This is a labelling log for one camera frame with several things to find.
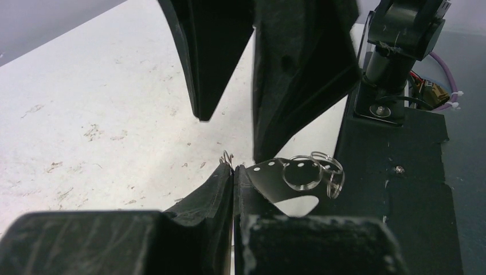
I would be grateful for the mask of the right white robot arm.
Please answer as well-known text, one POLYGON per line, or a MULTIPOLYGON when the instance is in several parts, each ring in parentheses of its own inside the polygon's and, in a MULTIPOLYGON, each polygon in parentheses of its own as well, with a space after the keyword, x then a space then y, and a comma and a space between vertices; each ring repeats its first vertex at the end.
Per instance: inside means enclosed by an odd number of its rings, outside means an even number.
POLYGON ((434 48, 448 1, 381 1, 371 16, 371 68, 362 73, 351 38, 356 1, 160 1, 193 115, 209 121, 254 38, 253 159, 289 139, 364 81, 401 91, 414 63, 434 48))

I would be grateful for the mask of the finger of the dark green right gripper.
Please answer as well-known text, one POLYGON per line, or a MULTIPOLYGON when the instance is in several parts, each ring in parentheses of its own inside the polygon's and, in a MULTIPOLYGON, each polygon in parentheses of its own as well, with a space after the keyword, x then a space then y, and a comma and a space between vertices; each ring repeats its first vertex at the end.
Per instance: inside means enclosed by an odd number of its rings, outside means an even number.
POLYGON ((274 158, 361 77, 351 29, 356 1, 256 1, 253 160, 274 158))
POLYGON ((253 33, 253 1, 160 0, 193 115, 209 121, 253 33))

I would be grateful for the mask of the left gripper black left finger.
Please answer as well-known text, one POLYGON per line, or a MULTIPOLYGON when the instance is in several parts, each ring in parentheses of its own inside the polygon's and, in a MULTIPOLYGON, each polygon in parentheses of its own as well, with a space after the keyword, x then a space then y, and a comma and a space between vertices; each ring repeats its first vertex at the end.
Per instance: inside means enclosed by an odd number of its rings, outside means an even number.
POLYGON ((1 239, 2 274, 230 274, 233 170, 166 211, 49 211, 1 239))

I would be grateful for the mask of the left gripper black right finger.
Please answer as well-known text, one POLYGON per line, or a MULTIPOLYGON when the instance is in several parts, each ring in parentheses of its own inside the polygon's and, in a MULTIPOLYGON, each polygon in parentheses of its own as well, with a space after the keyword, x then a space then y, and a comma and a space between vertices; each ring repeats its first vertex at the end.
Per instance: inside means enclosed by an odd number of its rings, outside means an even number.
POLYGON ((236 274, 408 274, 398 242, 380 221, 289 217, 253 185, 244 166, 234 174, 236 274))

